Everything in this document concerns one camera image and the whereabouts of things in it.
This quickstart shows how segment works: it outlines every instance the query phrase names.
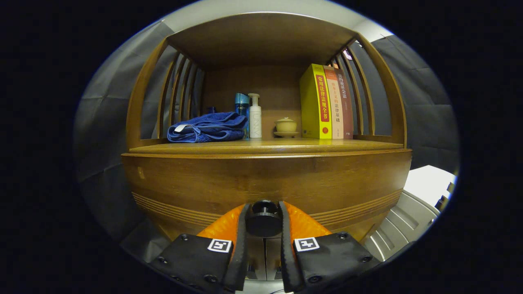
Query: light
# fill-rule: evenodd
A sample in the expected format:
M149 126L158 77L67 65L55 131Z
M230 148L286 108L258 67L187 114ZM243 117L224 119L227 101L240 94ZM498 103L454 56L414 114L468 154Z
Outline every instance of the light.
M352 60L353 57L350 56L350 54L347 52L347 50L343 50L343 54L345 55L345 57L348 59L348 60Z

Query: black knob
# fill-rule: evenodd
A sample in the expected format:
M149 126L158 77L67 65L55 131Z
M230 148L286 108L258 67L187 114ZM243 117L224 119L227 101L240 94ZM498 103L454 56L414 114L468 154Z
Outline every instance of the black knob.
M253 204L246 220L247 232L258 237L271 237L281 232L281 218L278 206L269 200Z

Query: red book spine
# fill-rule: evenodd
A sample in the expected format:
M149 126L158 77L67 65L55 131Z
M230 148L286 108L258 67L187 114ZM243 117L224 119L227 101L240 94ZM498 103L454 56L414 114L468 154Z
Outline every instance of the red book spine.
M352 139L354 132L353 105L350 100L349 84L342 69L334 68L338 78L339 92L343 107L343 139Z

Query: saucer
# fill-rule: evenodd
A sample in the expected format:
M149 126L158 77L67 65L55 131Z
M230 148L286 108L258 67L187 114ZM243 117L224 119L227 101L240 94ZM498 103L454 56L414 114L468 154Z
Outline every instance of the saucer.
M274 132L276 136L285 137L285 138L291 138L295 135L299 134L300 132Z

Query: orange gripper part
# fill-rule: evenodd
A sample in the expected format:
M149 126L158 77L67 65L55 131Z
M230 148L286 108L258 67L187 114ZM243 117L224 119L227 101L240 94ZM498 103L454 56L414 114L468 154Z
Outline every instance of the orange gripper part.
M238 218L242 213L244 205L229 210L226 214L210 224L197 236L211 239L231 240L236 243L236 235L238 232Z
M332 234L324 226L318 223L315 219L298 207L285 203L285 207L289 213L291 241L298 238L320 237Z

